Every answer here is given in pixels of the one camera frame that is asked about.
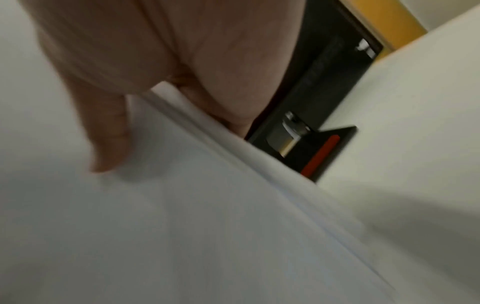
white fabric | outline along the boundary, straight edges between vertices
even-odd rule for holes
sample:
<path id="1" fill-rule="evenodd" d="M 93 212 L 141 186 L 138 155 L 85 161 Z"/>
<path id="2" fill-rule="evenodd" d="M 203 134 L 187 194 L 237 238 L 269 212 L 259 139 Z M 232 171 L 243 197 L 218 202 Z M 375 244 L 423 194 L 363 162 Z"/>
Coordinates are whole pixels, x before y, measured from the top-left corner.
<path id="1" fill-rule="evenodd" d="M 134 101 L 133 156 L 99 182 L 68 149 L 0 166 L 2 304 L 391 301 L 362 225 L 174 87 L 155 91 L 174 106 Z"/>

skin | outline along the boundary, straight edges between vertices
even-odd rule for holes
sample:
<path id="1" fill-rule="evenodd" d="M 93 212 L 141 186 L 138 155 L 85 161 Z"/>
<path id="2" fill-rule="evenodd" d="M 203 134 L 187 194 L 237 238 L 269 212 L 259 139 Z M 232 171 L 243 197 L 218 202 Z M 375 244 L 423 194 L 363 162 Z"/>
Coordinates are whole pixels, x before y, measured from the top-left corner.
<path id="1" fill-rule="evenodd" d="M 305 0 L 20 0 L 92 143 L 93 172 L 131 149 L 126 94 L 167 80 L 245 136 L 291 59 Z"/>

red strip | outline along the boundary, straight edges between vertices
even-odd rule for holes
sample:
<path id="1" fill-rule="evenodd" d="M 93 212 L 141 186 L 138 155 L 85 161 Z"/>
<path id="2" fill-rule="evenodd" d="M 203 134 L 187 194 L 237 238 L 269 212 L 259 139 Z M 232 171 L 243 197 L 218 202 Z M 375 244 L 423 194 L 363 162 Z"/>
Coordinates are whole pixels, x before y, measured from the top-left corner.
<path id="1" fill-rule="evenodd" d="M 303 168 L 300 172 L 301 175 L 310 178 L 315 170 L 323 163 L 326 157 L 330 154 L 330 152 L 334 149 L 334 147 L 339 143 L 340 136 L 332 135 L 327 141 L 323 144 L 323 146 L 317 151 L 317 153 L 311 158 L 308 164 Z"/>

